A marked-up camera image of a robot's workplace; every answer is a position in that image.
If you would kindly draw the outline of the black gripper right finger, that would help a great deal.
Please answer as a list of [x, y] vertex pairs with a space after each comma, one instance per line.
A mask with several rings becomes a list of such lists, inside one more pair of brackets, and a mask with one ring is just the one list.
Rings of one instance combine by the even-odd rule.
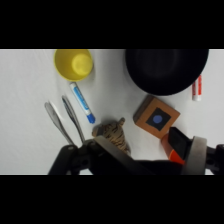
[[190, 139], [176, 127], [170, 128], [168, 142], [185, 161], [183, 175], [203, 175], [206, 169], [214, 175], [224, 175], [224, 143], [212, 148], [205, 138]]

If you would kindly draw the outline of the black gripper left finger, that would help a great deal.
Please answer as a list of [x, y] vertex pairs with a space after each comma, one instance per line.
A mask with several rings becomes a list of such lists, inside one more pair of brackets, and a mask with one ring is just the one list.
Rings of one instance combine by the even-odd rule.
[[62, 147], [49, 175], [79, 175], [86, 169], [95, 175], [154, 175], [103, 136], [85, 141], [80, 148], [75, 145]]

